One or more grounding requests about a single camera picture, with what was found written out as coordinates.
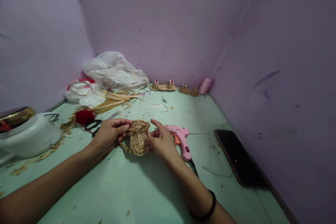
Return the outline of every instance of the glue gun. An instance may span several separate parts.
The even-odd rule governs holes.
[[[188,147],[186,137],[189,135],[189,130],[187,128],[180,128],[179,126],[174,125],[165,125],[164,126],[170,133],[175,134],[181,142],[182,147],[182,158],[185,161],[191,159],[191,153]]]

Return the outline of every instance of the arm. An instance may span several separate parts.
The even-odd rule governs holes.
[[[51,206],[121,141],[132,121],[103,121],[89,145],[0,200],[0,223],[37,223]]]
[[[147,138],[147,143],[164,160],[168,169],[182,187],[188,209],[197,217],[205,216],[212,206],[211,193],[182,160],[175,148],[170,133],[160,122],[156,120],[151,120],[151,122],[158,129],[150,133],[151,136]],[[211,217],[203,223],[236,224],[218,201]]]

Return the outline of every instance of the black bracelet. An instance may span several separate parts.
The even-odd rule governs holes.
[[[197,220],[197,221],[206,221],[207,219],[209,219],[209,218],[211,217],[211,215],[213,214],[213,212],[214,212],[214,210],[215,210],[215,207],[216,207],[216,196],[215,196],[215,194],[214,194],[212,191],[210,191],[209,189],[208,189],[208,191],[211,192],[211,194],[212,194],[212,206],[211,206],[211,208],[210,208],[210,211],[209,211],[205,216],[203,216],[203,217],[197,217],[197,216],[195,216],[195,215],[190,211],[191,216],[192,216],[195,220]]]

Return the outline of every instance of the kettle handle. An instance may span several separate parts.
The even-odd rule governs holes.
[[[40,115],[42,116],[47,116],[47,115],[55,115],[56,117],[54,117],[54,119],[52,119],[52,121],[56,120],[60,115],[57,113],[53,113],[53,112],[45,112],[45,113],[40,113]]]

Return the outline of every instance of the hand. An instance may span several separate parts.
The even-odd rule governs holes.
[[[85,149],[104,156],[115,147],[113,143],[116,140],[121,142],[124,139],[131,123],[131,120],[122,118],[104,120],[95,137]]]
[[[151,119],[151,123],[157,127],[157,130],[150,133],[150,136],[146,139],[146,143],[165,161],[181,158],[169,131],[160,122],[154,119]]]

